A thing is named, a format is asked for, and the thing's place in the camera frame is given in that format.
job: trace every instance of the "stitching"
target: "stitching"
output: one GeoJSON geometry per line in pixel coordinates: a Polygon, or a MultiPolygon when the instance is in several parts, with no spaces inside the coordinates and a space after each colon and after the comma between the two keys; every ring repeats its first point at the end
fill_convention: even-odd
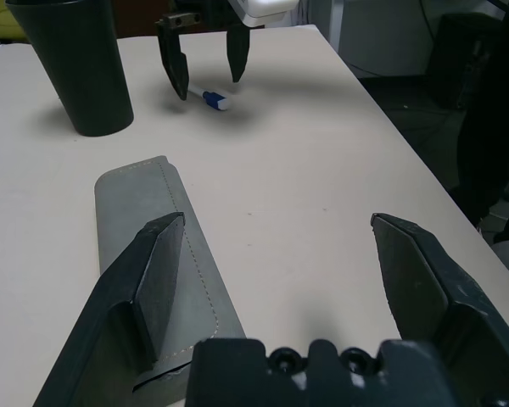
{"type": "MultiPolygon", "coordinates": [[[[157,164],[159,166],[160,173],[162,174],[162,177],[164,178],[166,188],[168,190],[168,193],[170,194],[171,202],[173,203],[173,207],[175,208],[175,210],[177,212],[179,212],[179,209],[177,209],[176,200],[173,197],[173,194],[171,193],[170,184],[168,183],[168,179],[166,178],[166,175],[164,173],[164,169],[162,168],[162,165],[160,165],[160,163],[158,161],[146,161],[144,163],[131,165],[130,167],[125,167],[120,170],[110,171],[107,174],[104,174],[101,178],[104,178],[106,176],[112,176],[114,174],[120,174],[122,172],[127,172],[130,170],[134,170],[135,168],[143,167],[144,165],[149,165],[149,164],[157,164]]],[[[215,331],[213,332],[213,335],[210,336],[210,339],[213,339],[216,336],[217,332],[219,331],[219,317],[217,316],[215,307],[213,306],[213,301],[211,300],[210,293],[207,290],[207,286],[205,285],[204,275],[202,275],[202,271],[200,270],[198,261],[196,260],[196,256],[194,255],[193,246],[190,244],[190,240],[188,239],[187,230],[185,230],[184,233],[185,233],[185,239],[187,239],[188,249],[190,250],[191,256],[193,256],[194,265],[196,266],[196,271],[198,272],[198,277],[199,277],[200,281],[202,282],[202,285],[204,286],[205,296],[207,297],[207,300],[210,303],[211,312],[213,313],[213,316],[215,317],[215,331]]],[[[192,350],[192,349],[194,349],[194,345],[190,345],[190,346],[186,347],[185,349],[180,350],[179,352],[174,352],[173,354],[168,354],[168,355],[164,356],[162,358],[162,360],[168,360],[171,358],[175,358],[179,354],[182,354],[182,353],[187,352],[188,350],[192,350]]]]}
{"type": "MultiPolygon", "coordinates": [[[[168,179],[166,178],[164,169],[162,168],[162,165],[160,165],[159,162],[156,162],[155,164],[157,164],[160,168],[160,173],[162,174],[162,177],[164,178],[164,182],[166,184],[166,188],[168,189],[168,193],[170,194],[171,202],[173,203],[173,207],[178,212],[179,210],[177,209],[176,200],[173,198],[173,194],[171,193],[170,184],[168,183],[168,179]]],[[[210,336],[210,339],[213,339],[216,336],[217,332],[219,331],[219,317],[217,316],[217,313],[215,312],[215,307],[213,306],[213,301],[211,301],[210,293],[208,292],[207,286],[205,285],[204,276],[202,275],[202,271],[200,270],[198,261],[196,260],[196,256],[194,255],[193,246],[190,244],[190,240],[188,239],[188,234],[187,234],[186,229],[185,229],[184,233],[185,233],[185,239],[187,240],[188,249],[190,250],[191,256],[193,256],[194,265],[196,266],[196,271],[198,272],[198,277],[199,277],[200,281],[202,282],[202,285],[204,286],[205,296],[206,296],[208,302],[210,303],[211,312],[213,313],[213,316],[215,317],[215,331],[213,332],[213,335],[210,336]]],[[[179,352],[175,352],[171,355],[166,355],[162,360],[175,358],[177,355],[182,354],[183,352],[187,352],[188,350],[191,350],[193,348],[194,348],[194,345],[188,346],[185,349],[180,350],[179,352]]]]}
{"type": "Polygon", "coordinates": [[[120,174],[121,172],[127,172],[127,171],[130,171],[130,170],[134,170],[135,168],[143,167],[144,165],[149,165],[149,164],[154,164],[154,161],[147,161],[145,163],[131,165],[130,167],[121,168],[120,170],[113,170],[113,171],[110,171],[110,172],[108,172],[106,174],[103,174],[100,177],[100,179],[105,178],[107,176],[112,176],[114,174],[120,174]]]}

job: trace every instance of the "floor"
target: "floor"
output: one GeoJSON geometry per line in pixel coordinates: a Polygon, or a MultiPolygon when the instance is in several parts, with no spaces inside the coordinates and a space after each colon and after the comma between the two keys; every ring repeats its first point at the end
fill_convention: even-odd
{"type": "MultiPolygon", "coordinates": [[[[392,120],[421,160],[449,191],[458,184],[456,140],[465,111],[441,109],[414,80],[363,80],[362,85],[392,120]]],[[[501,199],[481,223],[492,244],[509,217],[509,202],[501,199]]]]}

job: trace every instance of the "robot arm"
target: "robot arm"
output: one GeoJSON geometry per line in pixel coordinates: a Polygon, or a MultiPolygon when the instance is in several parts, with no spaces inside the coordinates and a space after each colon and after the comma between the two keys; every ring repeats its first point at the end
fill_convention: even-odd
{"type": "Polygon", "coordinates": [[[281,21],[299,0],[228,0],[239,19],[248,27],[281,21]]]}
{"type": "Polygon", "coordinates": [[[250,27],[279,21],[299,0],[176,0],[173,14],[156,23],[160,55],[171,85],[180,99],[187,99],[187,56],[181,51],[180,34],[191,25],[210,31],[227,28],[227,56],[232,79],[238,82],[247,65],[250,27]]]}

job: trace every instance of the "cable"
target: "cable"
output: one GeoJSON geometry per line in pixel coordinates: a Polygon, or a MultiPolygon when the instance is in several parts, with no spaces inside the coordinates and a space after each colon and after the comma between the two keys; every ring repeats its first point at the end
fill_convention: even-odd
{"type": "Polygon", "coordinates": [[[424,1],[418,0],[418,5],[421,6],[422,17],[424,18],[424,22],[426,23],[426,28],[428,28],[428,32],[430,33],[430,38],[432,38],[432,42],[435,42],[435,36],[433,35],[432,26],[428,21],[428,17],[426,16],[426,10],[424,9],[424,1]]]}
{"type": "Polygon", "coordinates": [[[400,111],[404,111],[404,112],[419,112],[419,113],[428,113],[428,114],[439,114],[441,116],[445,116],[447,115],[449,112],[445,111],[445,112],[442,112],[442,111],[438,111],[438,110],[429,110],[429,109],[421,109],[421,108],[381,108],[383,110],[383,112],[394,112],[394,111],[397,111],[397,112],[400,112],[400,111]]]}
{"type": "Polygon", "coordinates": [[[362,72],[365,72],[367,74],[370,74],[370,75],[373,75],[373,76],[377,76],[379,78],[385,78],[386,76],[385,75],[380,75],[380,74],[376,74],[375,72],[371,72],[370,70],[365,70],[363,68],[361,68],[360,66],[356,66],[355,64],[352,64],[351,62],[347,62],[347,61],[344,61],[348,66],[352,66],[353,68],[357,69],[357,70],[361,70],[362,72]]]}
{"type": "Polygon", "coordinates": [[[436,129],[430,133],[428,133],[427,136],[425,136],[420,142],[416,142],[414,145],[412,144],[411,146],[413,148],[420,148],[422,147],[424,144],[426,144],[433,136],[435,136],[436,134],[438,134],[441,129],[443,128],[443,126],[445,125],[445,123],[447,122],[447,120],[449,119],[449,117],[452,115],[452,113],[448,113],[437,125],[435,125],[434,127],[436,127],[436,129]]]}

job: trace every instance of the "screw hole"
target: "screw hole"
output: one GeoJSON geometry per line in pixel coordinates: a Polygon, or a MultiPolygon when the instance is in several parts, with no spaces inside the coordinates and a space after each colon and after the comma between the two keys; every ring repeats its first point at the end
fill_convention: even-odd
{"type": "Polygon", "coordinates": [[[299,354],[290,348],[275,350],[268,360],[270,367],[279,373],[293,375],[303,370],[303,360],[299,354]]]}
{"type": "Polygon", "coordinates": [[[376,361],[362,349],[347,349],[341,354],[340,359],[347,369],[357,375],[371,375],[378,370],[376,361]]]}

